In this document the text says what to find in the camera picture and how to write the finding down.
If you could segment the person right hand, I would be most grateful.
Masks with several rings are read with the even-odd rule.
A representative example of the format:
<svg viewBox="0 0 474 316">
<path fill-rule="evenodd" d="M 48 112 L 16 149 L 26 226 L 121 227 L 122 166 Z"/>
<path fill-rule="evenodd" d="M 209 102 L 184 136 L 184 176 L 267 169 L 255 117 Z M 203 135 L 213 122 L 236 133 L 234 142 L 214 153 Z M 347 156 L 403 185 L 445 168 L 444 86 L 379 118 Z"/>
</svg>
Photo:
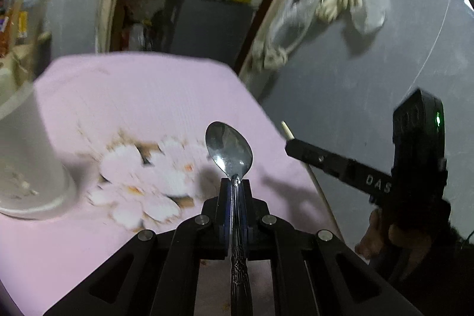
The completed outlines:
<svg viewBox="0 0 474 316">
<path fill-rule="evenodd" d="M 370 213 L 369 226 L 365 235 L 356 244 L 354 251 L 366 261 L 377 257 L 384 246 L 382 231 L 382 210 L 377 208 Z"/>
</svg>

